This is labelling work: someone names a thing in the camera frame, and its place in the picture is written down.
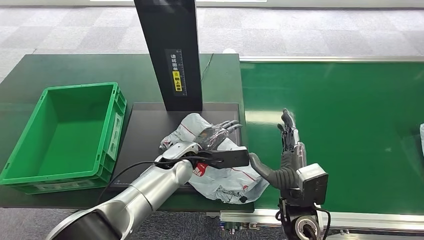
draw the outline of label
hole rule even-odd
[[[174,96],[187,96],[183,53],[181,49],[165,49],[165,54]]]
[[[173,83],[175,85],[175,91],[182,92],[183,88],[181,87],[181,78],[179,71],[172,71]]]

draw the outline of green table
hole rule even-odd
[[[210,57],[200,56],[202,70]],[[246,117],[242,141],[251,152],[278,168],[281,139],[276,124],[282,108],[288,108],[306,144],[308,163],[319,163],[329,173],[325,208],[424,215],[422,58],[240,59],[241,63],[237,55],[213,55],[202,83],[203,99],[239,103],[242,122]],[[161,101],[148,55],[25,56],[0,84],[0,167],[44,88],[112,81],[119,83],[129,103]],[[25,195],[0,186],[0,206],[87,208],[99,192]],[[276,209],[278,195],[269,187],[254,208]],[[175,194],[161,209],[249,212],[253,205]]]
[[[211,54],[200,56],[202,70],[210,59]],[[0,168],[3,169],[15,147],[43,89],[51,86],[102,82],[117,82],[129,103],[124,128],[128,124],[131,103],[162,102],[148,54],[24,56],[0,84]],[[241,122],[245,122],[237,54],[214,54],[204,73],[202,88],[205,102],[238,103]],[[241,137],[242,142],[247,143],[245,129],[242,129]],[[89,208],[95,205],[101,190],[25,195],[6,186],[0,186],[0,207]],[[160,210],[252,212],[253,203],[224,204],[208,200],[200,194],[174,194]]]
[[[279,167],[288,108],[307,163],[329,173],[324,208],[424,215],[422,58],[240,60],[250,152]],[[277,194],[269,187],[255,208],[276,208]]]

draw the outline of tiled floor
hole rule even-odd
[[[424,55],[424,10],[199,8],[197,21],[202,53]],[[147,52],[133,7],[0,7],[0,82],[25,54]],[[0,239],[44,239],[68,214],[0,209]],[[277,228],[228,236],[218,224],[203,213],[156,213],[134,239],[281,239]]]

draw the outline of green plastic crate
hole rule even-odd
[[[116,82],[49,87],[0,174],[27,194],[105,187],[127,100]]]

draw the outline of robotic arm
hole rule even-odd
[[[317,210],[320,208],[315,204],[324,203],[328,174],[317,163],[306,166],[305,146],[299,141],[292,116],[285,109],[281,118],[284,125],[278,125],[283,143],[280,169],[270,169],[256,154],[249,154],[247,149],[202,150],[202,147],[216,149],[220,140],[211,140],[218,139],[217,136],[224,140],[240,127],[237,122],[218,124],[205,129],[195,140],[198,143],[180,142],[154,162],[138,163],[152,166],[114,198],[63,220],[46,239],[127,240],[152,212],[190,180],[197,163],[203,162],[221,169],[240,166],[240,159],[249,159],[253,169],[281,191],[280,211],[276,217],[281,216],[278,219],[287,238],[319,239],[321,231]]]

